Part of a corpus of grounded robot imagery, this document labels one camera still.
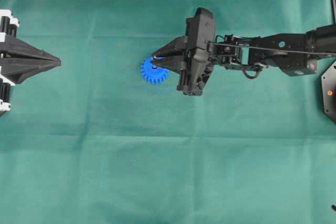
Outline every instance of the robotic arm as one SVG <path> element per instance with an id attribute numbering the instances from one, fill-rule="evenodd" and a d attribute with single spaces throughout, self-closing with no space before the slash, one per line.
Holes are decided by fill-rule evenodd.
<path id="1" fill-rule="evenodd" d="M 316 73 L 318 60 L 336 57 L 336 25 L 305 34 L 215 37 L 215 20 L 204 8 L 198 8 L 186 23 L 185 36 L 177 37 L 152 54 L 152 64 L 180 75 L 177 90 L 185 95 L 202 95 L 214 65 L 242 71 L 248 79 L 257 78 L 269 66 L 278 67 L 289 76 L 301 76 Z M 242 64 L 242 48 L 249 48 L 246 65 Z"/>
<path id="2" fill-rule="evenodd" d="M 19 21 L 0 10 L 0 115 L 11 109 L 11 87 L 61 65 L 61 60 L 16 38 Z"/>

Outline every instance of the black cable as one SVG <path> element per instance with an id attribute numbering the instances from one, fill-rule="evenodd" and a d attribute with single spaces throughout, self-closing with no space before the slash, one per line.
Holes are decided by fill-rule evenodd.
<path id="1" fill-rule="evenodd" d="M 261 73 L 261 71 L 262 71 L 262 68 L 259 68 L 259 69 L 256 71 L 256 74 L 255 74 L 254 76 L 250 76 L 250 75 L 246 72 L 246 70 L 245 70 L 244 68 L 242 69 L 242 71 L 243 71 L 243 74 L 244 74 L 248 79 L 253 80 L 253 79 L 256 79 L 256 78 L 260 75 L 260 73 Z"/>
<path id="2" fill-rule="evenodd" d="M 225 44 L 225 43 L 213 43 L 213 42 L 208 42 L 208 44 L 218 45 L 218 46 L 227 46 L 227 47 L 251 48 L 251 49 L 259 49 L 259 50 L 266 50 L 266 51 L 275 51 L 275 52 L 292 52 L 292 53 L 307 54 L 307 55 L 331 55 L 331 56 L 336 56 L 336 53 L 334 53 L 334 52 L 293 51 L 293 50 L 274 49 L 274 48 L 266 48 L 266 47 L 239 46 L 239 45 L 231 45 L 231 44 Z"/>
<path id="3" fill-rule="evenodd" d="M 224 39 L 224 37 L 222 35 L 216 35 L 216 37 L 215 37 L 216 43 L 218 42 L 218 38 L 222 38 L 223 41 L 225 41 L 225 39 Z"/>

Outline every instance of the black robotic arm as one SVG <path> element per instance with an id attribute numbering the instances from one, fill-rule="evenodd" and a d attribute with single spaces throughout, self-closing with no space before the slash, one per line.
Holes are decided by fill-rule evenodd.
<path id="1" fill-rule="evenodd" d="M 305 34 L 215 37 L 215 20 L 204 8 L 198 8 L 186 23 L 185 36 L 152 54 L 154 65 L 180 75 L 177 90 L 185 95 L 202 95 L 214 65 L 242 71 L 249 79 L 257 78 L 269 66 L 279 67 L 289 76 L 301 76 L 316 73 L 318 60 L 336 57 L 336 25 L 319 27 Z M 242 48 L 249 48 L 248 64 L 242 64 Z"/>

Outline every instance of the blue gear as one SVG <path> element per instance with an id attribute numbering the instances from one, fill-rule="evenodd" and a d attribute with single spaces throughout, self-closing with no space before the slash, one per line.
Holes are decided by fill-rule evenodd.
<path id="1" fill-rule="evenodd" d="M 141 73 L 146 82 L 149 82 L 153 85 L 158 85 L 167 79 L 169 70 L 151 64 L 152 60 L 152 56 L 149 56 L 147 59 L 145 59 L 141 65 Z"/>

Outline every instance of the green fabric surface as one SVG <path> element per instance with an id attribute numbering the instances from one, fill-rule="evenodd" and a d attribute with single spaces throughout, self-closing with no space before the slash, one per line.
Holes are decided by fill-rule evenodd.
<path id="1" fill-rule="evenodd" d="M 335 223 L 335 124 L 320 76 L 219 66 L 202 97 L 141 76 L 199 7 L 217 34 L 305 33 L 330 0 L 0 0 L 62 67 L 0 119 L 0 223 Z"/>

